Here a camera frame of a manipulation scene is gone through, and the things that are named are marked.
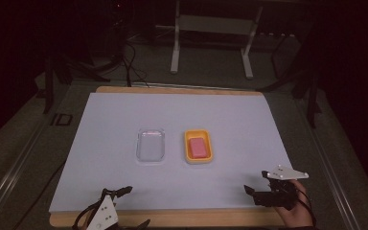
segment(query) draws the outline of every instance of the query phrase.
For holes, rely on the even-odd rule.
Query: orange tray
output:
[[[196,148],[196,149],[192,148],[191,140],[195,138],[196,139],[199,138],[203,140],[202,148]],[[184,141],[185,141],[186,160],[188,163],[205,164],[205,163],[211,162],[212,159],[214,158],[214,154],[212,153],[212,148],[211,148],[210,136],[207,130],[205,129],[187,130],[184,135]],[[197,156],[197,152],[193,152],[193,150],[202,151],[202,153],[200,154],[201,156]]]

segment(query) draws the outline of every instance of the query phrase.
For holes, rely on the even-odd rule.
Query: metal bar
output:
[[[57,92],[58,98],[63,98],[66,91],[67,90],[62,90],[62,92]],[[40,134],[44,131],[44,129],[51,122],[52,120],[51,118],[55,116],[55,111],[57,110],[57,107],[59,106],[60,100],[55,100],[55,102],[56,103],[52,107],[53,109],[50,109],[50,112],[47,115],[42,115],[43,117],[41,118],[38,125],[34,129],[29,141],[26,143],[25,147],[20,152],[20,154],[17,156],[11,168],[8,170],[8,172],[5,174],[5,176],[1,180],[0,182],[0,209],[5,204],[14,186],[16,185],[18,179],[20,178],[20,175],[25,169],[27,159],[29,158],[34,148],[35,143],[38,141]]]
[[[310,123],[306,119],[305,109],[304,107],[296,101],[296,105],[301,116],[301,119],[305,121],[308,133],[310,134],[314,146],[319,153],[319,157],[321,159],[321,167],[325,174],[325,178],[327,179],[331,192],[333,193],[333,197],[335,199],[335,203],[339,209],[339,212],[345,222],[345,225],[350,230],[360,230],[360,226],[357,222],[357,218],[354,215],[354,212],[351,208],[351,204],[349,200],[346,198],[346,194],[339,182],[339,179],[336,177],[336,173],[334,172],[334,168],[331,164],[331,160],[328,158],[328,154],[325,152],[324,148],[322,148],[321,141],[319,140],[318,135],[315,132],[315,129],[311,128]]]

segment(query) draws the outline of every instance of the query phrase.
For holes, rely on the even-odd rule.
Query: table leg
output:
[[[252,46],[253,38],[256,35],[256,30],[258,29],[259,20],[262,15],[262,10],[263,10],[263,7],[259,7],[258,12],[256,13],[254,23],[252,27],[250,28],[249,40],[247,41],[246,46],[241,49],[241,60],[243,62],[244,73],[247,79],[253,78],[252,67],[250,66],[250,60],[249,60],[249,51],[250,51],[250,47]]]
[[[180,1],[175,1],[175,27],[174,27],[174,48],[172,50],[172,67],[170,69],[172,74],[178,72],[178,61],[180,58]]]

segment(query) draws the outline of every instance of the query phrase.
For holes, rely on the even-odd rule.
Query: table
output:
[[[241,92],[241,91],[220,91],[220,90],[194,90],[194,89],[161,89],[161,88],[121,88],[121,87],[100,87],[98,93],[133,93],[133,94],[197,94],[197,95],[226,95],[226,96],[257,96],[263,95],[257,92]],[[68,160],[72,157],[73,149],[70,152]],[[117,204],[127,207],[123,201]],[[50,222],[53,226],[71,226],[80,211],[60,212],[59,210],[51,211]],[[208,208],[208,209],[159,209],[159,210],[124,210],[118,211],[118,216],[122,226],[136,226],[146,219],[151,219],[151,227],[188,227],[188,226],[281,226],[283,223],[277,213],[271,208]]]
[[[254,20],[195,16],[180,13],[180,1],[175,3],[174,47],[172,51],[172,74],[178,72],[180,56],[180,31],[197,31],[209,33],[225,33],[232,35],[248,35],[248,41],[241,49],[241,60],[244,73],[248,79],[253,78],[250,66],[249,51],[258,28],[263,7],[259,7]]]

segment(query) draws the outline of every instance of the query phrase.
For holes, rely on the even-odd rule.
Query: white paper sheet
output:
[[[136,159],[141,128],[165,131],[158,164]],[[209,131],[214,159],[189,165],[184,132]],[[253,207],[243,184],[269,191],[261,171],[291,167],[264,96],[90,95],[50,212],[80,211],[103,188],[132,186],[118,210]]]

